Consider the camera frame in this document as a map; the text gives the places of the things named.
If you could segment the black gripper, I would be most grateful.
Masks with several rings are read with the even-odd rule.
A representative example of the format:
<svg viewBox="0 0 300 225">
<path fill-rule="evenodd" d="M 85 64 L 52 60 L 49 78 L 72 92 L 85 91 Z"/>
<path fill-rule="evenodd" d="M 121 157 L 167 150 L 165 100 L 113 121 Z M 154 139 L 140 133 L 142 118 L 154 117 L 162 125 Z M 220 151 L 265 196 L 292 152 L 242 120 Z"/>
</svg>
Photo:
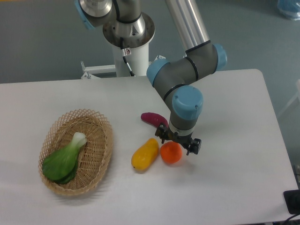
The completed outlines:
<svg viewBox="0 0 300 225">
<path fill-rule="evenodd" d="M 192 138 L 192 131 L 190 130 L 179 130 L 172 131 L 165 124 L 161 123 L 155 131 L 155 136 L 161 139 L 161 143 L 164 144 L 166 140 L 174 141 L 179 143 L 183 148 L 187 149 L 186 155 L 199 153 L 202 141 L 201 139 Z"/>
</svg>

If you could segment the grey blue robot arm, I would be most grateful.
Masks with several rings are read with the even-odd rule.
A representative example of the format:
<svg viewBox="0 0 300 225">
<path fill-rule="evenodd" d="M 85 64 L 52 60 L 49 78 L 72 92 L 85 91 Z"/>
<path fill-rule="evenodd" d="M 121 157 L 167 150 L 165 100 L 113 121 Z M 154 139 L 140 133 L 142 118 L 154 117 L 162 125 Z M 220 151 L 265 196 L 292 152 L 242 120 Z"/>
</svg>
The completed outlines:
<svg viewBox="0 0 300 225">
<path fill-rule="evenodd" d="M 203 96 L 192 84 L 224 67 L 227 55 L 221 45 L 211 43 L 195 1 L 168 0 L 166 5 L 185 49 L 185 56 L 176 62 L 161 58 L 149 62 L 155 25 L 141 10 L 140 1 L 75 1 L 87 29 L 103 28 L 103 35 L 112 46 L 116 75 L 147 76 L 169 108 L 168 125 L 160 124 L 155 135 L 197 154 L 201 140 L 192 138 L 192 133 L 202 111 Z"/>
</svg>

